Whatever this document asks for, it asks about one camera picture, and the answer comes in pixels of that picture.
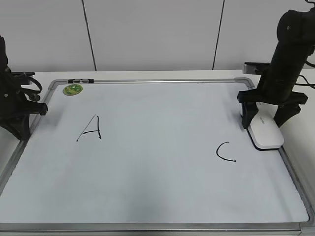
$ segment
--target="black cable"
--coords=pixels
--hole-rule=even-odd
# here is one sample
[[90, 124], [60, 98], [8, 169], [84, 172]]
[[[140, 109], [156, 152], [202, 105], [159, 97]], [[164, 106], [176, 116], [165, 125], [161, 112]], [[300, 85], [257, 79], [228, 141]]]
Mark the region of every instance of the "black cable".
[[302, 77], [305, 80], [306, 84], [295, 84], [295, 85], [297, 85], [297, 86], [308, 86], [308, 87], [311, 87], [311, 88], [315, 89], [315, 84], [310, 84], [310, 82], [308, 82], [308, 80], [305, 78], [304, 75], [299, 75], [299, 77]]
[[217, 42], [216, 42], [215, 56], [213, 57], [212, 70], [214, 70], [214, 68], [215, 68], [215, 62], [216, 62], [216, 57], [217, 57], [217, 49], [218, 49], [218, 43], [219, 43], [219, 37], [220, 37], [220, 30], [221, 30], [221, 24], [222, 24], [224, 4], [225, 4], [225, 0], [223, 0], [223, 4], [222, 4], [221, 18], [220, 18], [220, 23], [219, 23], [219, 31], [218, 31], [218, 37], [217, 37]]
[[312, 4], [314, 4], [314, 6], [315, 6], [315, 2], [314, 2], [314, 1], [305, 0], [305, 2], [307, 2], [307, 3], [312, 3]]
[[310, 67], [313, 67], [313, 68], [315, 68], [315, 64], [313, 64], [313, 63], [310, 63], [309, 61], [306, 61], [306, 62], [305, 62], [305, 64], [306, 64], [306, 65], [309, 65]]
[[93, 59], [93, 64], [94, 64], [94, 70], [97, 71], [96, 63], [95, 63], [95, 57], [94, 57], [94, 51], [93, 51], [93, 46], [92, 46], [92, 41], [91, 41], [90, 29], [89, 29], [89, 24], [88, 24], [88, 18], [87, 18], [87, 14], [85, 12], [84, 0], [81, 0], [81, 3], [82, 3], [84, 18], [85, 18], [85, 24], [86, 24], [87, 31], [88, 31], [88, 37], [89, 37], [92, 59]]

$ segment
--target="green circular sticker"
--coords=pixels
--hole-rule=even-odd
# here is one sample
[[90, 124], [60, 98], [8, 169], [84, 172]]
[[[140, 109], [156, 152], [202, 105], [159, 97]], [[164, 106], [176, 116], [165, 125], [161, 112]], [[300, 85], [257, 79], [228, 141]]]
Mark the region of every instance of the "green circular sticker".
[[79, 94], [83, 90], [83, 87], [81, 85], [68, 85], [63, 89], [64, 95], [67, 96], [73, 96]]

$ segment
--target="whiteboard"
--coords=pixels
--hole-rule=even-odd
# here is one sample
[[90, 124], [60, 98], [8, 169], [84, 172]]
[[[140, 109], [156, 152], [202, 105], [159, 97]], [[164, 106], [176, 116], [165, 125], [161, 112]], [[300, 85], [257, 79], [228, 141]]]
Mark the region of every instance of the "whiteboard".
[[[245, 84], [64, 87], [0, 196], [1, 223], [308, 221], [280, 154], [257, 151], [241, 127]], [[94, 115], [102, 138], [76, 141]], [[236, 162], [216, 155], [223, 142]]]

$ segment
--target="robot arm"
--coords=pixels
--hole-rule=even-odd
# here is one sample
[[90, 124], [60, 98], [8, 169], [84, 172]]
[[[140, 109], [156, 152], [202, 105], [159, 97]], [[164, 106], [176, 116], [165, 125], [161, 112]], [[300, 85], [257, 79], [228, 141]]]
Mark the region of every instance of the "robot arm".
[[278, 44], [270, 66], [259, 80], [257, 89], [241, 91], [237, 98], [242, 104], [242, 125], [245, 129], [257, 114], [256, 102], [278, 105], [274, 117], [278, 127], [301, 111], [307, 96], [292, 92], [299, 74], [314, 52], [315, 45], [315, 8], [309, 12], [290, 10], [278, 24]]
[[29, 77], [26, 80], [34, 82], [39, 90], [22, 88], [21, 83], [12, 75], [7, 67], [8, 58], [5, 53], [4, 38], [0, 36], [0, 126], [12, 133], [17, 139], [27, 140], [30, 133], [30, 114], [45, 115], [47, 105], [37, 103], [39, 93], [42, 91], [41, 84]]

